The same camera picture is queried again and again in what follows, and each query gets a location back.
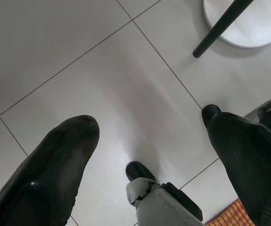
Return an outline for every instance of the black leather shoe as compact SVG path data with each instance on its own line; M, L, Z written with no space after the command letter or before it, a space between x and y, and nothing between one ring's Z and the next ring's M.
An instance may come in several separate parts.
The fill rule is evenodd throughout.
M214 116L221 113L221 110L216 105L207 105L202 109L202 119L207 127L208 123L214 118Z
M143 164L132 161L126 166L126 176L129 181L133 181L137 178L148 178L156 181L154 175Z

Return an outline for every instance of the white tile floor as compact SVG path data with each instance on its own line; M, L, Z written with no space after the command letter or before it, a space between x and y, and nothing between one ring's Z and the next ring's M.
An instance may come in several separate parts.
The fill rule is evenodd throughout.
M49 130L90 114L101 138L72 211L79 226L136 223L132 160L183 187L204 222L237 199L200 107L245 115L270 99L271 45L217 41L194 59L201 12L197 0L0 1L0 189Z

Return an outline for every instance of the tile grout line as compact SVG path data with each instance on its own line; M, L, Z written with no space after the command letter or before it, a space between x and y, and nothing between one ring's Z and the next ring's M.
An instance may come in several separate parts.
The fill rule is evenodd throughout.
M123 27L125 27L127 24L129 24L130 22L132 22L132 20L128 21L127 23L125 23L123 26L121 26L119 29L115 30L113 33L111 33L110 35L108 35L106 38L104 38L102 41L100 41L98 44L94 45L92 48L90 48L89 50L87 50L85 53L83 53L81 56L79 56L78 58L76 58L75 60L73 60L71 63L69 63L67 66L65 66L64 68L62 68L59 72L57 72L56 74L54 74L51 78L49 78L48 80L46 80L45 82L43 82L42 84L40 84L38 87L36 87L34 90L32 90L31 92L29 92L28 94L26 94L23 98L21 98L20 100L16 101L14 104L12 104L9 108L7 108L5 111L3 111L0 116L2 114L4 114L6 111L8 111L10 108L14 107L15 105L17 105L19 102L21 102L22 100L24 100L26 97L28 97L30 94L32 94L33 92L35 92L36 90L38 90L40 87L42 87L44 84L46 84L48 81L52 80L54 77L56 77L58 74L60 74L62 71L64 71L65 69L67 69L69 66L71 66L73 63L75 63L77 60L79 60L80 58L82 58L84 55L86 55L88 52L92 51L94 48L96 48L97 46L99 46L101 43L103 43L105 40L107 40L108 38L110 38L112 35L114 35L116 32L118 32L119 30L121 30Z
M188 185L192 180L194 180L196 177L198 177L200 174L202 174L204 171L206 171L211 165L213 165L219 158L217 158L215 161L213 161L211 164L209 164L207 167L205 167L199 174L197 174L195 177L193 177L191 180L189 180L184 186L182 186L179 190L182 190L186 185Z
M202 110L201 106L199 105L199 103L196 101L196 99L194 98L194 96L189 92L189 90L185 87L185 85L182 83L182 81L179 79L179 77L176 75L176 73L172 70L172 68L169 66L169 64L166 62L166 60L163 58L163 56L158 52L158 50L155 48L155 46L152 44L152 42L147 38L147 36L144 34L144 32L140 29L140 27L135 23L134 19L136 19L137 17L139 17L140 15L142 15L143 13L145 13L147 10L151 9L153 6L155 6L156 4L158 4L160 1L157 1L156 3L154 3L152 6L150 6L148 9L146 9L144 12L142 12L141 14L139 14L138 16L136 16L134 19L129 15L129 13L125 10L125 8L121 5L121 3L119 2L119 0L116 0L117 3L122 7L122 9L126 12L126 14L129 16L129 18L131 19L131 21L135 24L135 26L139 29L139 31L142 33L142 35L147 39L147 41L149 42L149 44L154 48L154 50L157 52L157 54L159 55L159 57L163 60L163 62L167 65L167 67L170 69L170 71L173 73L173 75L177 78L177 80L181 83L181 85L183 86L183 88L188 92L188 94L192 97L192 99L195 101L195 103L198 105L198 107Z
M9 133L12 135L12 137L17 142L17 144L20 146L20 148L22 149L22 151L24 152L24 154L28 157L27 152L23 149L23 147L21 146L21 144L18 142L18 140L16 139L16 137L14 136L14 134L11 132L11 130L8 128L8 126L5 124L5 122L3 121L3 119L1 117L0 117L0 120L2 121L2 123L4 124L4 126L8 129Z
M73 218L73 216L70 215L70 217L73 219L73 221L75 222L75 224L76 224L77 226L79 226L79 224L78 224L77 221Z

